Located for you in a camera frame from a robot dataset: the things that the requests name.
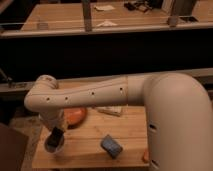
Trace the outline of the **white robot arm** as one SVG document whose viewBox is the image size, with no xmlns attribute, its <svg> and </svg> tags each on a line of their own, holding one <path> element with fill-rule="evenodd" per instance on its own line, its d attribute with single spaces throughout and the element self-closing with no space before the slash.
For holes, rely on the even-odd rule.
<svg viewBox="0 0 213 171">
<path fill-rule="evenodd" d="M 49 129 L 62 126 L 65 108 L 143 106 L 150 171 L 213 171 L 213 106 L 203 85 L 188 74 L 123 76 L 70 89 L 42 75 L 24 105 Z"/>
</svg>

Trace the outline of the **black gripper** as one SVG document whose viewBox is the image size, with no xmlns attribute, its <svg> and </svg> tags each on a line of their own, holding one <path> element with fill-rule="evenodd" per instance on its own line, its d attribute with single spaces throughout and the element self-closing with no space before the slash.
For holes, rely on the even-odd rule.
<svg viewBox="0 0 213 171">
<path fill-rule="evenodd" d="M 63 138 L 63 134 L 64 132 L 61 129 L 55 127 L 47 139 L 47 144 L 52 147 L 57 147 Z"/>
</svg>

